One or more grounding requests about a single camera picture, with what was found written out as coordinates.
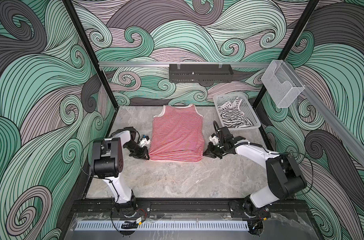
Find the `red white striped tank top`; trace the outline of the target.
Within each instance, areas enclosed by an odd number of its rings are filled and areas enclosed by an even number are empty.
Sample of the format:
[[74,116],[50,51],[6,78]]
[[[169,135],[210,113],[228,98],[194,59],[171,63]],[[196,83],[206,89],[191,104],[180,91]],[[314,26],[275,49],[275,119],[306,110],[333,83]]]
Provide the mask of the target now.
[[205,139],[203,115],[195,105],[163,106],[154,116],[150,160],[156,162],[195,163],[203,158]]

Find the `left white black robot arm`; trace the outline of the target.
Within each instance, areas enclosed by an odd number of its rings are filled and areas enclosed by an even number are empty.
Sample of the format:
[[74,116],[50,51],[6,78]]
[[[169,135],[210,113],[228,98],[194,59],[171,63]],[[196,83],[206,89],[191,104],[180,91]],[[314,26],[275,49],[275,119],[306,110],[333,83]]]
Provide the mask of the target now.
[[113,132],[109,137],[92,142],[91,176],[103,180],[113,194],[114,205],[118,209],[136,209],[136,197],[125,183],[124,150],[129,156],[139,160],[149,160],[150,137],[140,135],[133,127],[125,127]]

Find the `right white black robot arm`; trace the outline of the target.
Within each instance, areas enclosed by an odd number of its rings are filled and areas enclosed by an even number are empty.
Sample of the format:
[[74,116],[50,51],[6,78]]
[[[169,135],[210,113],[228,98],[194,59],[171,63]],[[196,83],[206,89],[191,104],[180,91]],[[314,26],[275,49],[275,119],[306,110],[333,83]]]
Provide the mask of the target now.
[[261,209],[278,200],[304,190],[307,181],[296,159],[291,154],[269,151],[263,145],[252,143],[241,136],[233,136],[226,127],[214,126],[215,133],[203,156],[222,159],[226,155],[241,155],[257,163],[266,170],[268,184],[266,187],[246,197],[249,212]]

